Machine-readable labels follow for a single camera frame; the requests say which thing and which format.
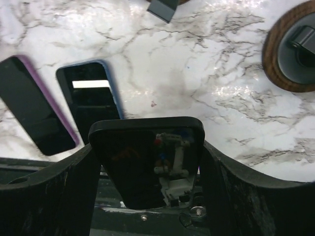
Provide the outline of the blue phone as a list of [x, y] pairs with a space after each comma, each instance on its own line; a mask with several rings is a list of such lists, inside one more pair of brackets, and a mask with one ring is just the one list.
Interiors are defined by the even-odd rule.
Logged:
[[56, 78], [84, 144], [92, 124], [124, 119], [123, 105], [109, 64], [94, 59], [63, 66]]

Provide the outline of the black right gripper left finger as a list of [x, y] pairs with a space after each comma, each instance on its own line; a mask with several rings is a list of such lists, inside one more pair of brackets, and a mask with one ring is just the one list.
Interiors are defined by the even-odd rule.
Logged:
[[86, 145], [40, 171], [0, 186], [2, 236], [87, 236], [101, 164]]

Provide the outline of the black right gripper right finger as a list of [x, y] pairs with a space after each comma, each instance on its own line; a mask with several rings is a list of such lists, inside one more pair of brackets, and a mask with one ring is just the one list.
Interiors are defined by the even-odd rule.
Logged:
[[315, 184], [258, 172], [205, 143], [200, 176], [213, 236], [312, 236]]

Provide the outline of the pink phone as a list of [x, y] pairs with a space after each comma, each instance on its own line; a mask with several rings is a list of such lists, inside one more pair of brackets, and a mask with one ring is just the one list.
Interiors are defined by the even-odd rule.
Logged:
[[51, 93], [23, 55], [0, 63], [0, 97], [46, 156], [71, 150], [79, 139]]

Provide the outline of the black phone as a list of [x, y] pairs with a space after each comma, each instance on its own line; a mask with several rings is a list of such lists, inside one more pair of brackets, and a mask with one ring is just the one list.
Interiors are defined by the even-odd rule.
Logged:
[[102, 120], [88, 139], [127, 208], [192, 204], [205, 140], [197, 118]]

